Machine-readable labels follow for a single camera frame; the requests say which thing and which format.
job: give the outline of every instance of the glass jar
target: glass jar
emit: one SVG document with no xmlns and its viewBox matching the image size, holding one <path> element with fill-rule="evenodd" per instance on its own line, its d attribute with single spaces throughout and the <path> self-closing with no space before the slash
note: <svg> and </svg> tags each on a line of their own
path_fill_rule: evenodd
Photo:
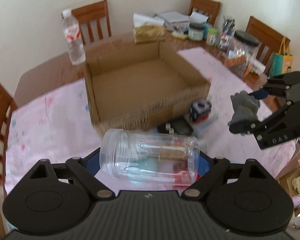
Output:
<svg viewBox="0 0 300 240">
<path fill-rule="evenodd" d="M 199 155 L 194 137 L 109 129 L 100 167 L 112 178 L 189 186 L 197 177 Z"/>
<path fill-rule="evenodd" d="M 230 38 L 225 66 L 236 66 L 235 73 L 243 77 L 252 66 L 258 53 L 259 40 L 245 31 L 235 31 Z"/>
<path fill-rule="evenodd" d="M 190 23 L 188 37 L 192 41 L 202 41 L 204 35 L 204 25 L 201 23 Z"/>
</svg>

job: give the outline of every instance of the paper bag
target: paper bag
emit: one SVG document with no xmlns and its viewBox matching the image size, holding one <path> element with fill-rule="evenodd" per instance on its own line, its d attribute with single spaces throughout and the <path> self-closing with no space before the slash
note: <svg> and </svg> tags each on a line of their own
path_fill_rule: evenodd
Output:
<svg viewBox="0 0 300 240">
<path fill-rule="evenodd" d="M 133 15 L 135 43 L 164 41 L 165 28 L 163 24 L 163 20 L 135 13 Z"/>
<path fill-rule="evenodd" d="M 277 76 L 291 71 L 293 56 L 290 54 L 290 47 L 286 48 L 286 37 L 283 37 L 280 50 L 274 54 L 269 76 Z"/>
</svg>

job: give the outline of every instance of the logo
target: logo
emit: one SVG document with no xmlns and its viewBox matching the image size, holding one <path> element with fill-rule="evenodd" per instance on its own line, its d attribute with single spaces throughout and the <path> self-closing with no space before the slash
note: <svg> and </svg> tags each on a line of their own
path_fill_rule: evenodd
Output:
<svg viewBox="0 0 300 240">
<path fill-rule="evenodd" d="M 144 197 L 149 199 L 149 198 L 153 197 L 153 195 L 151 193 L 148 193 L 147 195 L 144 195 Z"/>
</svg>

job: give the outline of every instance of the blue object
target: blue object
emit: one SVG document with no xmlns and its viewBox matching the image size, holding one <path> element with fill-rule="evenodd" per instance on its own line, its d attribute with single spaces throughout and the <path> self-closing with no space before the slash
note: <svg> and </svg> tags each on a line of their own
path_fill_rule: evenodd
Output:
<svg viewBox="0 0 300 240">
<path fill-rule="evenodd" d="M 198 173 L 202 177 L 204 174 L 206 174 L 208 171 L 210 171 L 210 164 L 209 162 L 203 158 L 201 155 L 199 156 L 199 166 L 198 166 Z"/>
<path fill-rule="evenodd" d="M 208 35 L 208 29 L 212 28 L 213 26 L 209 23 L 205 23 L 204 24 L 204 33 L 203 33 L 203 39 L 206 40 L 207 39 L 207 35 Z"/>
<path fill-rule="evenodd" d="M 269 95 L 269 92 L 264 89 L 254 91 L 249 94 L 249 96 L 253 96 L 257 100 L 265 99 L 268 97 L 268 95 Z"/>
<path fill-rule="evenodd" d="M 85 163 L 84 167 L 92 176 L 95 176 L 97 174 L 97 172 L 100 170 L 99 151 Z"/>
</svg>

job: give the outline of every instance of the black object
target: black object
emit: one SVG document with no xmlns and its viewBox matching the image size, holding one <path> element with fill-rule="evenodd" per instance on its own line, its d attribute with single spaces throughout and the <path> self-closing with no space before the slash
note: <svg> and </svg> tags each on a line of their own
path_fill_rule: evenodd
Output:
<svg viewBox="0 0 300 240">
<path fill-rule="evenodd" d="M 204 25 L 202 25 L 201 23 L 190 23 L 189 24 L 190 28 L 196 29 L 196 30 L 204 30 Z"/>
<path fill-rule="evenodd" d="M 230 132 L 253 133 L 260 149 L 300 137 L 300 71 L 268 77 L 267 83 L 250 95 L 256 99 L 274 95 L 286 98 L 287 102 L 263 121 L 231 124 Z"/>
<path fill-rule="evenodd" d="M 212 104 L 209 101 L 200 99 L 191 104 L 189 113 L 190 121 L 196 122 L 204 116 L 207 116 L 211 112 Z"/>
<path fill-rule="evenodd" d="M 235 31 L 234 37 L 241 41 L 244 44 L 247 44 L 252 47 L 258 47 L 259 46 L 259 40 L 252 36 L 249 33 L 246 33 L 245 31 Z"/>
<path fill-rule="evenodd" d="M 256 160 L 231 164 L 205 156 L 214 166 L 181 197 L 177 191 L 115 197 L 94 178 L 98 155 L 99 149 L 62 164 L 38 161 L 4 200 L 3 213 L 18 228 L 5 239 L 292 239 L 284 232 L 292 200 Z M 88 164 L 98 168 L 90 174 Z"/>
<path fill-rule="evenodd" d="M 170 127 L 174 129 L 174 132 L 178 135 L 186 135 L 189 136 L 192 134 L 193 129 L 188 124 L 188 122 L 184 119 L 184 117 L 179 117 L 173 120 L 168 121 L 167 123 L 170 124 Z M 169 133 L 169 130 L 166 129 L 166 124 L 163 123 L 157 127 L 159 133 Z"/>
</svg>

